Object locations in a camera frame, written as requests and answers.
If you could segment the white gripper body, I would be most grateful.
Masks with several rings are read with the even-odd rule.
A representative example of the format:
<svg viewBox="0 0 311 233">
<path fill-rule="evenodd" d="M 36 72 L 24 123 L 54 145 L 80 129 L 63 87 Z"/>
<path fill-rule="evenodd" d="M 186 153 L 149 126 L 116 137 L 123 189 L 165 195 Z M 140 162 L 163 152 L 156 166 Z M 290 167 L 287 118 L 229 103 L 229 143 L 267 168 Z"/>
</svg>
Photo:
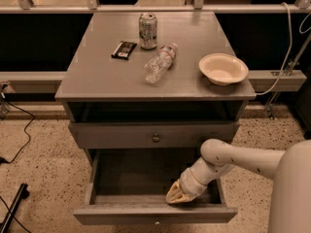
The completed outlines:
<svg viewBox="0 0 311 233">
<path fill-rule="evenodd" d="M 207 186 L 198 182 L 191 173 L 190 168 L 187 168 L 181 174 L 180 188 L 187 196 L 198 197 L 207 189 Z"/>
</svg>

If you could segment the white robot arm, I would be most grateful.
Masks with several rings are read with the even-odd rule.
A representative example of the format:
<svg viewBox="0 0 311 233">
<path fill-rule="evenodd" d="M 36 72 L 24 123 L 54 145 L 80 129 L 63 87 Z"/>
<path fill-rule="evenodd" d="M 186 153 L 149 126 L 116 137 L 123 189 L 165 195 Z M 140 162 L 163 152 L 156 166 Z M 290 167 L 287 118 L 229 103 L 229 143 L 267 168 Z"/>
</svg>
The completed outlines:
<svg viewBox="0 0 311 233">
<path fill-rule="evenodd" d="M 235 166 L 273 181 L 267 233 L 311 232 L 310 140 L 287 150 L 242 148 L 218 139 L 207 140 L 200 148 L 200 157 L 172 184 L 166 202 L 194 200 L 208 183 Z"/>
</svg>

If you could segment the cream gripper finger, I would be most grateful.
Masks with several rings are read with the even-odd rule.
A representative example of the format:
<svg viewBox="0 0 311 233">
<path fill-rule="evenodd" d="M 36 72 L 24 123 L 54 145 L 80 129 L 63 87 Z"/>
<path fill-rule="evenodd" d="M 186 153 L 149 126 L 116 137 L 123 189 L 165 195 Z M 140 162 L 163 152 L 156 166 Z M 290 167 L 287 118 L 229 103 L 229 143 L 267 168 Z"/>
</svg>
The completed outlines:
<svg viewBox="0 0 311 233">
<path fill-rule="evenodd" d="M 188 203 L 195 198 L 194 195 L 186 194 L 180 187 L 180 181 L 175 181 L 165 196 L 165 202 L 169 205 Z"/>
</svg>

